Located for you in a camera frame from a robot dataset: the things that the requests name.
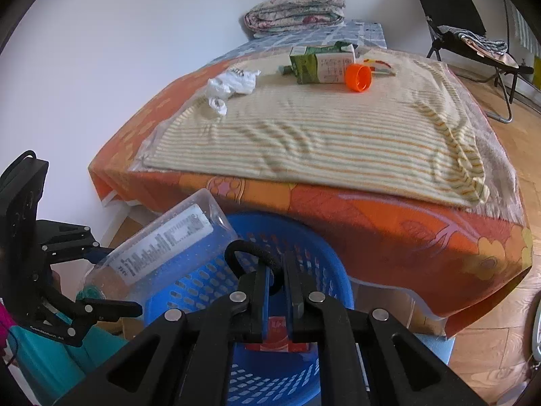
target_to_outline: folding chair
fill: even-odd
[[[432,55],[436,53],[438,61],[441,61],[442,58],[439,51],[443,48],[465,58],[477,61],[478,63],[494,67],[496,69],[494,86],[497,87],[499,83],[504,90],[504,98],[505,103],[507,104],[509,117],[504,118],[491,111],[487,111],[486,115],[492,119],[500,121],[501,123],[510,123],[513,120],[511,103],[515,97],[518,75],[532,74],[534,69],[524,65],[521,65],[516,69],[515,67],[502,64],[493,59],[481,57],[475,50],[470,48],[456,35],[453,35],[451,32],[442,33],[440,31],[438,26],[446,25],[466,29],[477,35],[485,36],[485,26],[483,25],[483,21],[481,20],[479,12],[477,11],[472,0],[420,0],[420,2],[426,15],[426,22],[428,23],[430,36],[432,37],[432,47],[428,52],[427,58],[431,58]],[[508,94],[501,78],[502,72],[504,74],[513,75],[513,83],[510,94]]]

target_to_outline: striped towel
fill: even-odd
[[[464,41],[464,39],[469,39],[490,53],[503,55],[507,53],[508,50],[508,44],[505,41],[486,39],[481,35],[470,32],[469,30],[459,29],[451,26],[438,26],[438,29],[440,29],[440,32],[442,33],[451,32],[453,35],[458,36],[462,41]]]
[[[148,167],[324,184],[471,207],[489,196],[475,135],[446,66],[371,50],[396,77],[353,93],[277,74],[287,54],[235,67],[262,71],[248,96],[217,117],[204,97],[157,139]]]

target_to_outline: white plastic bag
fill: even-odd
[[[235,93],[251,94],[255,89],[255,81],[261,72],[250,72],[235,68],[220,73],[207,82],[208,104],[222,116],[227,113],[225,100]]]

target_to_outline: clear plastic bottle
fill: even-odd
[[[200,189],[107,255],[77,297],[144,302],[237,238],[212,194]]]

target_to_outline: chair leg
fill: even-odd
[[[437,49],[435,47],[431,47],[431,49],[428,52],[428,55],[426,57],[427,58],[432,58],[432,55],[434,54],[434,52],[436,52],[436,58],[438,59],[438,61],[441,61],[442,57],[439,55],[439,49]]]
[[[500,116],[498,113],[496,113],[494,111],[485,111],[485,113],[486,113],[487,116],[489,116],[489,118],[497,120],[498,122],[511,123],[511,121],[513,120],[513,112],[511,111],[511,105],[509,103],[509,97],[508,97],[507,89],[505,88],[504,82],[503,82],[503,80],[501,78],[501,73],[500,73],[500,71],[498,69],[496,69],[496,73],[497,73],[496,81],[499,81],[499,83],[501,84],[501,88],[504,91],[505,104],[507,105],[507,108],[508,108],[509,117],[506,119],[506,118]]]
[[[511,85],[511,93],[509,94],[510,104],[513,103],[513,99],[515,98],[515,91],[517,89],[517,78],[518,78],[518,73],[515,73],[515,75],[513,76],[513,85]]]

